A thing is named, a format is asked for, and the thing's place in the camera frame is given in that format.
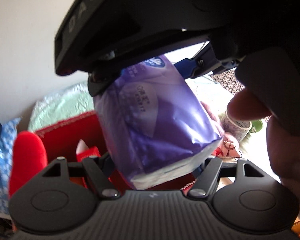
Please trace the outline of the person's right hand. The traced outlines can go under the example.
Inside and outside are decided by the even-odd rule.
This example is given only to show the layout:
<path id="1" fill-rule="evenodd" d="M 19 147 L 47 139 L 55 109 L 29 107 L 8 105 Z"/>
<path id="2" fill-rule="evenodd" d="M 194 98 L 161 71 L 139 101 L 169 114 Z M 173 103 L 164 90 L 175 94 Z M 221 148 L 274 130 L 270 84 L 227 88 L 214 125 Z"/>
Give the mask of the person's right hand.
<path id="1" fill-rule="evenodd" d="M 287 132 L 272 115 L 271 110 L 248 88 L 232 98 L 227 110 L 237 120 L 255 120 L 270 116 L 267 124 L 267 150 L 271 169 L 300 202 L 300 137 Z"/>

